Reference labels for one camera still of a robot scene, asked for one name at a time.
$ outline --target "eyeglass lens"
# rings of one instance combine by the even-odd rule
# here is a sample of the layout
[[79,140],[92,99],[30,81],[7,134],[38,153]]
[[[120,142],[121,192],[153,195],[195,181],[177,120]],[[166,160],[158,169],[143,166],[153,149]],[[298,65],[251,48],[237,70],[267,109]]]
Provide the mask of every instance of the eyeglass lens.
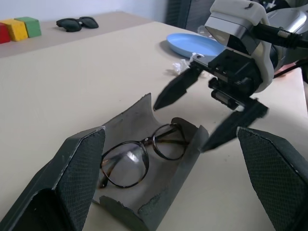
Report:
[[87,28],[91,28],[91,29],[98,28],[97,22],[91,17],[81,17],[79,20]]
[[137,143],[122,144],[106,155],[102,170],[114,184],[130,186],[139,182],[146,173],[143,155],[144,150]]
[[80,31],[81,26],[76,20],[65,20],[61,22],[61,26],[65,28],[68,32]]
[[177,125],[165,125],[155,134],[159,152],[169,159],[178,159],[185,152],[185,138]]

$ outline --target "red block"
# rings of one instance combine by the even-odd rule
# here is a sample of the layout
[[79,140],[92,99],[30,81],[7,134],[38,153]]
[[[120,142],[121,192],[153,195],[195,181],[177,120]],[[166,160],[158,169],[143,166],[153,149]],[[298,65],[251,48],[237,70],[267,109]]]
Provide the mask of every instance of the red block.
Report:
[[5,24],[0,23],[0,44],[11,41],[9,30]]

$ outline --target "black sunglasses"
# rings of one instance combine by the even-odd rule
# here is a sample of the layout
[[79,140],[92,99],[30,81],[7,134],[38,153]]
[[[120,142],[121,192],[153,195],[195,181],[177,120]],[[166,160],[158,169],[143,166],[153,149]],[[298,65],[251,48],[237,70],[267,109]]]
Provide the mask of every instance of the black sunglasses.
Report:
[[82,29],[82,27],[87,27],[90,29],[98,28],[98,24],[92,17],[80,17],[75,18],[65,18],[57,21],[58,27],[63,27],[67,32],[77,32]]
[[146,146],[165,160],[179,160],[188,146],[180,124],[166,124],[151,137],[142,141],[127,141],[118,144],[102,155],[103,178],[100,188],[108,181],[120,188],[130,188],[140,183],[149,170],[149,155]]

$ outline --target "wooden block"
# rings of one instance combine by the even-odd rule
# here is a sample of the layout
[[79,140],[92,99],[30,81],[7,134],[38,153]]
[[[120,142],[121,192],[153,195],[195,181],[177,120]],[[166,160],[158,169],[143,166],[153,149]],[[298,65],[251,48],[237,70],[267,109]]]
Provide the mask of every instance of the wooden block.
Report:
[[5,42],[10,42],[9,30],[4,23],[0,23],[0,44]]
[[9,30],[9,34],[12,41],[20,41],[28,38],[26,26],[24,22],[17,21],[15,19],[7,19],[0,21],[4,23]]
[[21,17],[21,18],[15,18],[15,19],[25,23],[29,38],[42,35],[38,19],[30,18],[30,17]]

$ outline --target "table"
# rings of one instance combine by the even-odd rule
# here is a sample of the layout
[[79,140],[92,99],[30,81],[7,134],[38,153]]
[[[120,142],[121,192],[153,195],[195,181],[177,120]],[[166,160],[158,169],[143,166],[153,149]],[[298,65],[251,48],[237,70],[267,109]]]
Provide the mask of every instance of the table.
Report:
[[[149,92],[154,103],[173,78],[170,69],[180,57],[164,40],[187,31],[125,13],[98,18],[95,32],[69,34],[46,23],[43,34],[49,31],[50,38],[0,46],[0,219],[65,138],[107,122]],[[199,80],[155,117],[162,123],[182,117],[212,132],[231,112],[210,97],[207,81]],[[287,138],[305,155],[308,118],[300,70],[256,97],[270,110],[253,128]],[[92,204],[83,230],[127,229]],[[274,230],[237,140],[199,157],[158,228],[165,230]]]

